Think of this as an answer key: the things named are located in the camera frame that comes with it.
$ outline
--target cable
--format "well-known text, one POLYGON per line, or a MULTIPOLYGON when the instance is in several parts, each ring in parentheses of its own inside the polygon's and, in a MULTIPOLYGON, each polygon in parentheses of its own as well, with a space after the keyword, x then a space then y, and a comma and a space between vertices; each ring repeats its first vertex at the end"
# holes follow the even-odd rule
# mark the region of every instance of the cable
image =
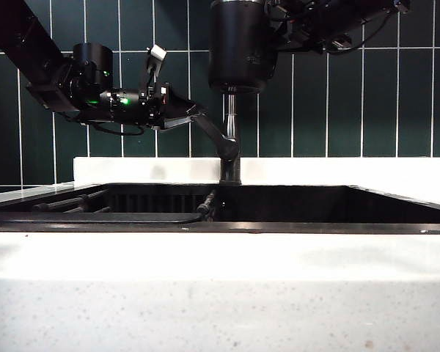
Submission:
POLYGON ((64 112, 57 112, 56 114, 58 114, 58 115, 64 117, 65 120, 68 121, 68 122, 75 122, 75 120, 74 120, 72 117, 68 116, 68 115, 67 115, 66 113, 64 113, 64 112))
POLYGON ((330 51, 326 48, 326 51, 330 54, 330 55, 343 55, 343 54, 349 54, 355 50, 359 50, 362 46, 364 46, 369 40, 372 40, 374 38, 374 36, 376 36, 384 27, 385 25, 388 23, 389 19, 395 14, 395 12, 391 12, 389 13, 385 19, 383 20, 383 22, 381 22, 381 25, 371 34, 369 35, 365 40, 363 40, 360 44, 349 48, 349 49, 345 49, 345 50, 337 50, 337 51, 330 51))
POLYGON ((128 136, 141 136, 142 134, 144 134, 144 129, 140 126, 136 126, 140 130, 139 132, 130 133, 130 132, 117 132, 117 131, 109 130, 108 128, 101 127, 101 123, 104 123, 104 122, 99 122, 99 123, 93 122, 93 123, 90 123, 89 125, 93 126, 93 128, 97 131, 114 134, 115 136, 128 137, 128 136))

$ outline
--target white countertop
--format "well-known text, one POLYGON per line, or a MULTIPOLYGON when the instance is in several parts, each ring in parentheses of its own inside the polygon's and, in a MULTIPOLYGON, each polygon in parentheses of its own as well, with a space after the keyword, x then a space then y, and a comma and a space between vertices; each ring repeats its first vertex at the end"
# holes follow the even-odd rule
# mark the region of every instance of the white countertop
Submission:
POLYGON ((440 352, 440 235, 0 234, 0 351, 440 352))

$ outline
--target metal rod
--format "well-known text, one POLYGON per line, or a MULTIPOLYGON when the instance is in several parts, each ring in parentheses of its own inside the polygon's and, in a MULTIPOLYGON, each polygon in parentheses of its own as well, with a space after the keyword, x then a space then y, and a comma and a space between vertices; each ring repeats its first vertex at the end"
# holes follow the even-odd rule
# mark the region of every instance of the metal rod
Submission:
MULTIPOLYGON (((240 126, 236 114, 236 96, 228 95, 226 101, 226 111, 223 124, 224 135, 229 139, 234 139, 240 144, 240 126)), ((220 183, 241 184, 241 154, 232 161, 221 160, 220 183)))

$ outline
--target black robotic arm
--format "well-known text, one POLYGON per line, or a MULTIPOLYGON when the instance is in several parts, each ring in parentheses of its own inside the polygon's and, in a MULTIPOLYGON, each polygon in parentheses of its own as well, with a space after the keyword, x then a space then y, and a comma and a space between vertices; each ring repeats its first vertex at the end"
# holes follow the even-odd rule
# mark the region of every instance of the black robotic arm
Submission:
POLYGON ((115 134, 120 133, 102 124, 135 125, 136 134, 142 134, 144 128, 165 131, 197 122, 220 158, 232 160, 239 153, 237 142, 220 132, 203 106, 176 95, 169 83, 154 82, 166 57, 157 45, 147 50, 138 89, 113 88, 111 49, 81 43, 64 56, 24 0, 1 0, 0 49, 29 80, 27 88, 37 101, 69 121, 115 134), (69 117, 69 111, 79 114, 69 117))
POLYGON ((280 52, 348 54, 372 39, 410 0, 214 0, 209 83, 225 94, 262 92, 280 52), (381 21, 364 42, 348 32, 381 21))

